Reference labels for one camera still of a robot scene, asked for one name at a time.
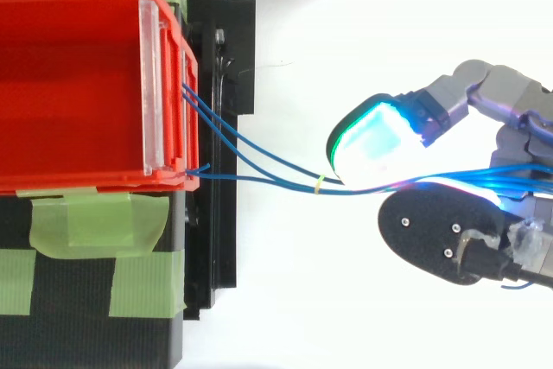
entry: white table surface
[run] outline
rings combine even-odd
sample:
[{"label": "white table surface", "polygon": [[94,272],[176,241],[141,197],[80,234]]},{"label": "white table surface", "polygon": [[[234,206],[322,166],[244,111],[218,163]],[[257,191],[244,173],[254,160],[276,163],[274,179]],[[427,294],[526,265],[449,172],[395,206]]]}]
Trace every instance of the white table surface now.
[{"label": "white table surface", "polygon": [[[377,92],[424,87],[467,59],[553,87],[553,0],[257,0],[255,114],[239,130],[331,174],[334,125]],[[499,124],[479,113],[432,147],[487,167]],[[461,142],[470,137],[470,145]],[[273,173],[315,181],[240,149]],[[238,163],[241,175],[255,174]],[[392,253],[383,195],[238,184],[238,288],[184,323],[180,368],[547,367],[553,292],[458,287]]]}]

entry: yellow zip tie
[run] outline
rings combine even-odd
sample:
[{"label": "yellow zip tie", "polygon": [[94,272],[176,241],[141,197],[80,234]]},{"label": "yellow zip tie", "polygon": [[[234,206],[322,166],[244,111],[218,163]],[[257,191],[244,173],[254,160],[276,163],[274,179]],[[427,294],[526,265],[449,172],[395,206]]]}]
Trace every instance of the yellow zip tie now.
[{"label": "yellow zip tie", "polygon": [[322,181],[325,180],[325,175],[320,175],[319,179],[317,180],[317,184],[315,185],[315,194],[319,194],[319,189],[321,189]]}]

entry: black metal bracket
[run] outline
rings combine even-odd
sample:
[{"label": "black metal bracket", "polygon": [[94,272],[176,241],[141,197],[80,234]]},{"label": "black metal bracket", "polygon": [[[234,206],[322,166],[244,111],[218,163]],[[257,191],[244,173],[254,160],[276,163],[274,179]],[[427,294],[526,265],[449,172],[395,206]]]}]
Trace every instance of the black metal bracket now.
[{"label": "black metal bracket", "polygon": [[[238,115],[253,113],[255,1],[188,0],[187,38],[199,64],[200,97],[237,128]],[[199,133],[200,165],[235,175],[234,153],[202,122]],[[216,289],[236,287],[236,182],[200,181],[187,210],[184,318],[198,319],[200,309],[213,306]]]}]

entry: blue cable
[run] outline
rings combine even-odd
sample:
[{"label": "blue cable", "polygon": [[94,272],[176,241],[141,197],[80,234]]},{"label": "blue cable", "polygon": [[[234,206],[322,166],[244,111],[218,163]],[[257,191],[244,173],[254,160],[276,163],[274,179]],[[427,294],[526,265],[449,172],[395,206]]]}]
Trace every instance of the blue cable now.
[{"label": "blue cable", "polygon": [[[225,181],[254,181],[259,183],[265,183],[269,185],[278,186],[280,188],[285,188],[288,190],[294,190],[296,192],[302,192],[305,194],[314,194],[315,188],[309,187],[309,186],[290,186],[278,181],[272,181],[271,179],[265,179],[262,177],[255,177],[255,176],[242,176],[242,175],[214,175],[214,174],[202,174],[194,172],[193,170],[187,171],[187,173],[191,176],[197,176],[201,179],[211,179],[211,180],[225,180]],[[409,180],[402,182],[403,185],[410,184],[416,180]],[[327,195],[335,195],[335,196],[348,196],[348,195],[360,195],[360,194],[373,194],[378,192],[389,192],[392,190],[395,190],[393,186],[401,186],[401,185],[386,185],[382,186],[380,188],[372,188],[372,189],[364,189],[364,190],[334,190],[334,189],[319,189],[318,194],[327,194]]]},{"label": "blue cable", "polygon": [[194,108],[194,110],[200,115],[200,117],[209,125],[209,127],[213,130],[213,132],[223,141],[223,143],[226,144],[226,146],[234,153],[236,156],[238,156],[240,159],[242,159],[248,166],[254,168],[257,172],[261,173],[264,176],[267,176],[274,181],[277,181],[281,184],[288,185],[288,186],[299,186],[309,189],[309,187],[301,185],[299,183],[294,183],[292,181],[287,181],[283,179],[282,177],[273,175],[272,173],[268,172],[265,169],[262,169],[259,167],[256,163],[252,162],[250,159],[248,159],[246,156],[244,156],[240,151],[225,137],[225,135],[217,128],[217,126],[209,119],[209,117],[198,107],[191,98],[189,98],[185,93],[182,94],[182,97],[187,101],[187,103]]},{"label": "blue cable", "polygon": [[[209,105],[207,105],[206,103],[204,103],[204,101],[198,96],[198,94],[196,94],[194,92],[194,90],[192,88],[190,88],[189,86],[187,86],[186,84],[182,84],[182,86],[184,87],[185,90],[187,90],[187,92],[196,100],[198,101],[198,103],[200,104],[200,107],[204,109],[205,112],[207,112],[208,115],[210,115],[211,117],[215,118],[217,121],[219,121],[221,123],[221,125],[223,127],[225,127],[225,129],[227,129],[228,131],[230,131],[235,137],[237,137],[238,139],[242,140],[244,143],[246,143],[248,146],[252,147],[253,149],[257,150],[259,153],[261,153],[262,155],[265,155],[267,157],[270,157],[271,159],[283,164],[284,166],[288,167],[288,168],[291,168],[293,170],[296,170],[300,173],[303,173],[304,175],[307,175],[307,176],[310,176],[310,177],[313,177],[315,179],[318,179],[321,175],[318,175],[314,172],[311,172],[309,170],[306,170],[300,166],[297,166],[296,164],[292,163],[292,162],[288,162],[284,159],[282,159],[281,157],[277,156],[277,155],[274,155],[273,153],[269,152],[268,150],[265,150],[261,147],[259,147],[258,145],[256,145],[254,142],[252,142],[251,140],[249,140],[248,138],[242,136],[240,133],[238,133],[230,124],[228,124],[223,118],[219,117],[210,107]],[[329,178],[329,177],[325,177],[323,179],[323,181],[326,181],[328,183],[333,183],[334,185],[343,185],[343,183],[339,180],[336,180],[336,179],[332,179],[332,178]]]},{"label": "blue cable", "polygon": [[[308,192],[308,193],[313,193],[315,191],[315,188],[313,188],[313,187],[302,185],[302,184],[299,184],[299,183],[294,183],[292,181],[287,181],[287,180],[284,180],[283,178],[281,178],[279,176],[273,175],[270,172],[267,172],[266,170],[260,168],[254,162],[250,161],[246,156],[244,156],[242,153],[240,153],[238,151],[238,149],[236,149],[236,147],[234,145],[232,145],[232,143],[230,143],[230,141],[223,135],[223,133],[215,126],[215,124],[204,113],[204,111],[202,111],[193,102],[193,100],[186,95],[186,93],[183,93],[182,97],[188,102],[188,104],[190,106],[192,106],[192,108],[194,108],[194,110],[196,112],[198,112],[198,114],[201,116],[201,118],[210,126],[210,128],[215,132],[215,134],[217,134],[217,136],[219,138],[221,138],[221,140],[229,147],[229,149],[234,154],[236,154],[246,164],[248,164],[249,166],[254,168],[257,172],[259,172],[262,175],[265,175],[265,176],[273,179],[273,181],[277,182],[277,183],[271,183],[271,184],[276,184],[277,186],[284,185],[284,186],[281,186],[281,187],[289,188],[291,190],[304,191],[304,192]],[[530,191],[536,191],[536,192],[553,193],[553,190],[552,190],[553,188],[551,187],[551,185],[549,183],[544,182],[544,185],[547,185],[546,189],[530,188],[530,183],[527,182],[529,180],[527,180],[525,178],[512,178],[512,179],[518,179],[518,180],[522,179],[523,181],[520,181],[518,183],[511,183],[511,184],[510,183],[503,183],[503,184],[489,183],[489,181],[485,180],[486,178],[482,179],[481,177],[479,178],[480,180],[474,179],[474,176],[477,176],[477,175],[489,175],[490,173],[503,173],[503,172],[512,172],[512,171],[527,170],[527,169],[539,170],[539,171],[543,171],[543,172],[546,172],[546,173],[553,173],[552,168],[547,168],[547,167],[544,167],[544,166],[541,166],[541,165],[536,165],[536,164],[521,164],[521,165],[504,166],[504,167],[491,168],[491,169],[479,169],[479,170],[469,170],[469,171],[465,171],[465,172],[452,172],[452,173],[444,173],[444,174],[437,174],[437,175],[420,176],[420,177],[417,177],[417,178],[410,179],[408,181],[402,181],[400,183],[386,185],[386,186],[379,187],[379,188],[364,189],[364,190],[340,191],[340,190],[320,189],[319,194],[348,194],[348,195],[371,194],[371,193],[375,193],[375,192],[382,192],[382,191],[385,191],[385,190],[398,188],[398,187],[401,187],[405,184],[409,184],[409,183],[412,183],[414,181],[418,181],[418,180],[423,179],[425,177],[431,177],[431,176],[447,177],[447,178],[454,179],[454,180],[464,181],[464,182],[467,182],[467,183],[476,184],[476,186],[479,186],[481,188],[490,188],[490,189],[502,188],[502,189],[508,189],[508,190],[519,190],[519,191],[522,190],[522,191],[529,191],[529,192]],[[190,172],[191,175],[194,175],[194,173],[199,173],[199,172],[197,172],[197,171],[196,172],[194,172],[194,171]],[[319,177],[317,174],[314,174],[313,172],[309,172],[309,173],[314,175],[314,177]],[[203,177],[205,179],[218,179],[218,178],[223,179],[222,177],[218,177],[216,175],[203,175]],[[226,175],[226,177],[225,177],[225,179],[227,179],[227,180],[232,180],[230,178],[231,178],[231,175]],[[252,176],[242,176],[242,178],[234,179],[234,180],[253,180],[253,179],[258,179],[258,178],[254,178]]]},{"label": "blue cable", "polygon": [[502,289],[526,289],[530,287],[533,283],[526,283],[522,285],[502,285]]}]

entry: red storage bin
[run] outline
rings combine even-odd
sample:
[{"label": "red storage bin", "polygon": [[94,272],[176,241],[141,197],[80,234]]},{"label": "red storage bin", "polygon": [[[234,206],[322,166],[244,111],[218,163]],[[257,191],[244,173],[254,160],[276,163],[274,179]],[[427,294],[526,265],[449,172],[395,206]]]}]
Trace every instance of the red storage bin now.
[{"label": "red storage bin", "polygon": [[0,0],[0,193],[196,189],[197,77],[164,0]]}]

